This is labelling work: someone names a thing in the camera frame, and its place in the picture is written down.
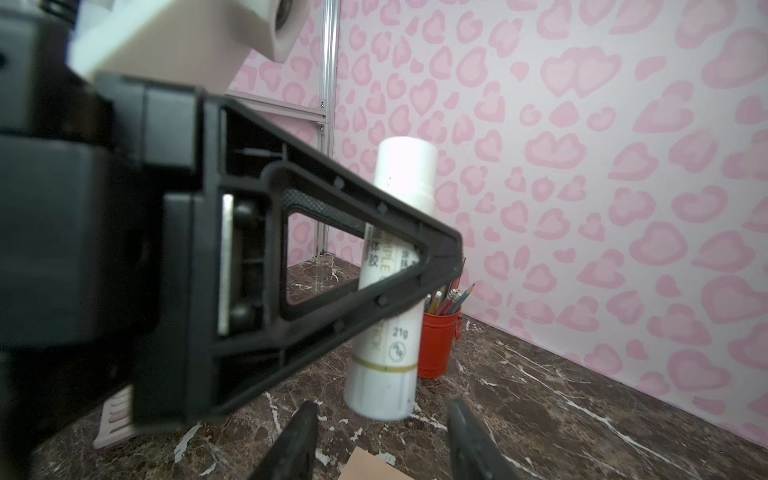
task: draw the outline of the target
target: brown cardboard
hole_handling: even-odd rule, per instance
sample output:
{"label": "brown cardboard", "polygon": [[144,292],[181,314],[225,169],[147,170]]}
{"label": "brown cardboard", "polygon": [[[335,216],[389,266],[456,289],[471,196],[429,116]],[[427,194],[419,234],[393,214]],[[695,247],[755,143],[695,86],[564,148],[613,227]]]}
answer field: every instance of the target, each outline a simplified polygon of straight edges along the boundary
{"label": "brown cardboard", "polygon": [[413,480],[413,478],[360,447],[355,447],[339,480]]}

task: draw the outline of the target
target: gold stripe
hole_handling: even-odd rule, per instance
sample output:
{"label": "gold stripe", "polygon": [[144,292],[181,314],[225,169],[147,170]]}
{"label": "gold stripe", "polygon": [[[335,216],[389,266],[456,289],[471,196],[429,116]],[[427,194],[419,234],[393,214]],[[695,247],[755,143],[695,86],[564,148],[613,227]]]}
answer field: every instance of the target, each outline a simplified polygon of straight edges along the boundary
{"label": "gold stripe", "polygon": [[405,372],[410,372],[411,370],[415,370],[419,367],[418,363],[414,363],[413,365],[408,365],[408,366],[379,365],[378,363],[371,363],[371,362],[368,362],[367,360],[360,359],[354,355],[352,355],[352,361],[354,363],[357,363],[358,365],[362,365],[366,367],[367,369],[379,370],[380,372],[387,372],[387,373],[405,373]]}

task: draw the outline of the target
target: red pencil holder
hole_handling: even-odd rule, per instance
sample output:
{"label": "red pencil holder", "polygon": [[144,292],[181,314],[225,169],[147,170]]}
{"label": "red pencil holder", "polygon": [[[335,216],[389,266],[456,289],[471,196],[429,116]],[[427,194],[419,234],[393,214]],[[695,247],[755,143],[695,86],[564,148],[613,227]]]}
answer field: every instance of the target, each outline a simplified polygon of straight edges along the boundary
{"label": "red pencil holder", "polygon": [[445,373],[453,340],[462,336],[462,309],[453,315],[424,314],[419,347],[419,378],[436,379]]}

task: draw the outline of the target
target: glue stick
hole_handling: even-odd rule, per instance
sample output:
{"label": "glue stick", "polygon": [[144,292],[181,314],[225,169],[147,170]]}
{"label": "glue stick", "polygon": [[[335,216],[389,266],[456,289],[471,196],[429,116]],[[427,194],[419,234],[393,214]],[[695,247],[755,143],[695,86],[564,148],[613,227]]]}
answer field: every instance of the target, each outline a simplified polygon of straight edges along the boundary
{"label": "glue stick", "polygon": [[[379,145],[373,184],[432,216],[435,213],[437,149],[410,137],[391,137]],[[398,273],[419,255],[410,243],[366,225],[359,288]],[[353,340],[344,401],[366,418],[391,422],[413,413],[424,303],[384,319]]]}

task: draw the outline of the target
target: glue stick label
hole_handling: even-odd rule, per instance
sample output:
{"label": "glue stick label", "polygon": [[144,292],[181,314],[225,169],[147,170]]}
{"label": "glue stick label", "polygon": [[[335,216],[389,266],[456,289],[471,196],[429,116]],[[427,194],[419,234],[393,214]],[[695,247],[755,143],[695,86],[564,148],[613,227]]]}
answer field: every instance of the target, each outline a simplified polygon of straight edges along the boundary
{"label": "glue stick label", "polygon": [[[367,225],[359,288],[394,275],[418,261],[419,255],[413,245]],[[415,369],[419,362],[423,309],[423,303],[419,302],[410,310],[384,319],[360,333],[352,345],[353,361],[383,371]]]}

